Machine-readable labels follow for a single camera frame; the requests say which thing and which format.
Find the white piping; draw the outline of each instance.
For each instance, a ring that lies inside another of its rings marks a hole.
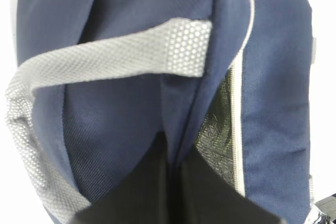
[[[243,163],[243,136],[242,136],[242,76],[243,76],[243,52],[250,38],[254,18],[255,18],[255,2],[250,2],[250,21],[246,31],[245,39],[239,49],[235,59],[232,62],[232,93],[231,93],[231,111],[232,111],[232,139],[233,139],[233,163],[234,163],[234,180],[235,189],[245,196],[244,182],[244,163]]]

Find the zipper track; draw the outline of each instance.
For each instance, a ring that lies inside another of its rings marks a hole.
[[[231,118],[232,118],[232,152],[235,189],[245,196],[243,136],[241,123],[243,51],[239,51],[231,67]]]
[[[232,121],[232,150],[233,150],[233,168],[235,189],[242,196],[245,196],[244,182],[244,162],[243,162],[243,136],[242,136],[242,85],[243,85],[243,53],[245,46],[250,38],[254,17],[255,17],[255,2],[249,0],[250,3],[250,21],[247,27],[246,36],[238,51],[235,59],[230,67],[231,69],[231,121]]]

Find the white background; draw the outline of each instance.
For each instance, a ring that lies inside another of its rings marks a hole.
[[[317,55],[311,68],[311,174],[317,200],[336,193],[336,0],[309,0]],[[13,24],[16,0],[0,0],[0,94],[16,69]],[[0,118],[6,105],[0,95]],[[3,223],[52,223],[37,198],[5,123],[0,121],[0,218]]]

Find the gray mesh strap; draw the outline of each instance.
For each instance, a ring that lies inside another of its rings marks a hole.
[[[123,78],[143,73],[201,77],[211,22],[174,18],[118,38],[76,45],[23,63],[6,91],[7,124],[38,196],[61,223],[90,205],[55,170],[34,135],[35,90],[66,83]]]

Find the navy blue backpack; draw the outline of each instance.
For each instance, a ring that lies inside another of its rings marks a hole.
[[[18,0],[7,123],[54,223],[328,223],[311,45],[307,0]]]

